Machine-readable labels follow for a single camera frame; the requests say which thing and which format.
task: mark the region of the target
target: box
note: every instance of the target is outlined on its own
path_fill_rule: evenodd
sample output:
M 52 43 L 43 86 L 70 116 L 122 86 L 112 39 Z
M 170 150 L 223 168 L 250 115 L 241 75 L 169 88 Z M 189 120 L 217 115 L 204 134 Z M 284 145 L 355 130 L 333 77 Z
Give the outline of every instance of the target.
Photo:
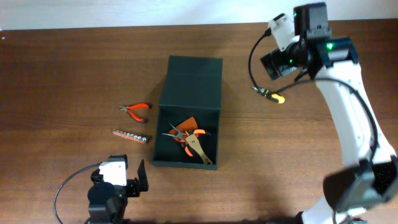
M 155 166 L 217 170 L 218 126 L 221 112 L 220 58 L 170 56 L 163 94 L 159 102 L 159 119 L 155 138 Z M 199 156 L 188 156 L 180 144 L 162 133 L 194 117 L 199 129 L 211 136 L 198 137 L 213 165 L 204 164 Z

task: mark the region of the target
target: socket set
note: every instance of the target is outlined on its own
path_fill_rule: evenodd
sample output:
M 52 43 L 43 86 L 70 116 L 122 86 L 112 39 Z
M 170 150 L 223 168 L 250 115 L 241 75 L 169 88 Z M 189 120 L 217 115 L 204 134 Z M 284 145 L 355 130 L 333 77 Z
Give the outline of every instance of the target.
M 119 130 L 113 130 L 112 133 L 114 135 L 123 137 L 125 139 L 130 139 L 139 143 L 147 143 L 148 142 L 148 138 L 145 136 L 141 136 L 141 135 L 136 135 L 136 134 L 132 134 L 132 133 L 126 133 L 124 131 L 119 131 Z

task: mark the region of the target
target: screwdriver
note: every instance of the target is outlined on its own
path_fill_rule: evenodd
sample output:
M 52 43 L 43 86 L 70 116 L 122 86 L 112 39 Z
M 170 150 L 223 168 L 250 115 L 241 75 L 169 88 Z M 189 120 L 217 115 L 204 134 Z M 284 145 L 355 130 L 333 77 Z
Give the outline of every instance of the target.
M 252 86 L 251 87 L 254 91 L 258 92 L 258 93 L 262 93 L 264 94 L 264 96 L 268 99 L 268 100 L 272 100 L 275 103 L 284 103 L 285 102 L 285 98 L 283 96 L 280 96 L 276 93 L 273 94 L 268 94 L 269 90 L 265 89 L 265 88 L 260 88 L 260 90 L 258 90 L 256 87 Z

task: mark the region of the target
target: green light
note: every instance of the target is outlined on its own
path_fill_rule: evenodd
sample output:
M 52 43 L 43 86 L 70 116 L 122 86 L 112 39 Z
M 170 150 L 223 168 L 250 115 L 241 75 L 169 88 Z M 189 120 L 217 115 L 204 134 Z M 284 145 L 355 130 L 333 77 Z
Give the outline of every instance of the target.
M 332 43 L 327 43 L 326 47 L 327 47 L 327 49 L 331 50 L 333 48 L 333 44 Z

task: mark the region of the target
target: open box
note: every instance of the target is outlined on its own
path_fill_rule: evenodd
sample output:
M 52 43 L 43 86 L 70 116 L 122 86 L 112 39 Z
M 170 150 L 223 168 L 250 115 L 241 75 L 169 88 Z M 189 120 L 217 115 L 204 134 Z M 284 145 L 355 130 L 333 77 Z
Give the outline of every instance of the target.
M 155 166 L 217 170 L 222 70 L 220 58 L 170 56 L 159 102 Z M 176 140 L 162 134 L 172 129 L 169 123 L 177 126 L 190 117 L 195 118 L 199 129 L 211 133 L 198 139 L 213 165 L 204 164 L 199 156 L 188 156 Z

